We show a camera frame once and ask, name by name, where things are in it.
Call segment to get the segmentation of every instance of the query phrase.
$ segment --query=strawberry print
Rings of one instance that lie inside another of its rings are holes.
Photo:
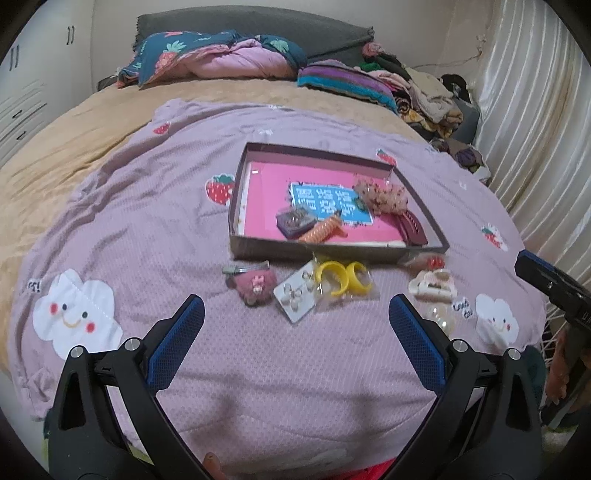
[[[509,248],[505,245],[503,237],[501,237],[501,233],[496,226],[489,223],[487,226],[482,227],[481,231],[484,234],[484,237],[499,250],[503,250],[503,252],[509,251]]]
[[[154,128],[154,133],[158,135],[164,135],[168,129],[170,128],[170,122],[166,122],[165,124],[160,125],[159,127]]]
[[[396,166],[397,166],[397,164],[396,164],[396,159],[395,159],[395,158],[394,158],[392,155],[388,155],[388,154],[387,154],[387,153],[386,153],[384,150],[382,150],[381,148],[379,148],[375,154],[378,156],[378,158],[379,158],[380,160],[383,160],[384,162],[386,162],[386,163],[389,163],[390,165],[392,165],[392,166],[394,166],[394,167],[396,167]]]
[[[177,55],[185,47],[186,47],[186,45],[183,42],[178,41],[178,40],[172,44],[170,44],[170,43],[167,44],[166,50],[164,50],[160,54],[160,57],[158,58],[158,61],[156,62],[156,73],[159,72],[160,70],[162,70],[163,68],[167,67],[168,65],[170,65],[173,62],[173,60],[177,57]]]
[[[230,199],[234,191],[234,176],[221,174],[208,180],[205,184],[207,198],[220,205],[230,206]]]

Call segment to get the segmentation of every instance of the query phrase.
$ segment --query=gray pillow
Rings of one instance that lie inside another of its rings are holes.
[[[361,49],[374,39],[373,28],[356,27],[320,15],[284,8],[225,5],[140,15],[134,51],[153,33],[218,33],[230,29],[243,35],[284,37],[297,43],[310,61],[336,59],[350,66],[363,61]]]

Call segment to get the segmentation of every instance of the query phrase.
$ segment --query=strawberry print blanket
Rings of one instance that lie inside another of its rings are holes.
[[[118,74],[118,87],[196,76],[202,79],[296,78],[307,58],[295,43],[274,35],[245,37],[236,30],[215,35],[162,32],[146,38]]]
[[[447,154],[319,113],[171,100],[82,182],[22,263],[8,350],[31,414],[51,407],[70,348],[141,338],[195,293],[206,305],[203,329],[158,400],[199,458],[212,451],[231,475],[284,479],[400,453],[434,400],[388,320],[390,298],[408,293],[411,277],[376,267],[379,300],[311,312],[297,327],[276,305],[247,307],[221,270],[232,262],[228,199],[248,141],[394,158],[450,242],[446,268],[462,314],[454,336],[485,352],[539,340],[545,302],[515,276],[517,229]],[[483,235],[489,224],[506,250]],[[300,267],[274,265],[280,281]],[[121,399],[113,404],[141,447]]]

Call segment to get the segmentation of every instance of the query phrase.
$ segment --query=cloud patch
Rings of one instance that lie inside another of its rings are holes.
[[[65,360],[76,345],[84,345],[90,353],[119,348],[123,330],[114,314],[111,287],[100,280],[82,282],[69,269],[56,276],[47,295],[35,302],[33,328]]]
[[[480,293],[476,296],[476,314],[476,332],[484,342],[496,345],[501,353],[515,343],[519,335],[519,323],[505,300],[493,300]]]

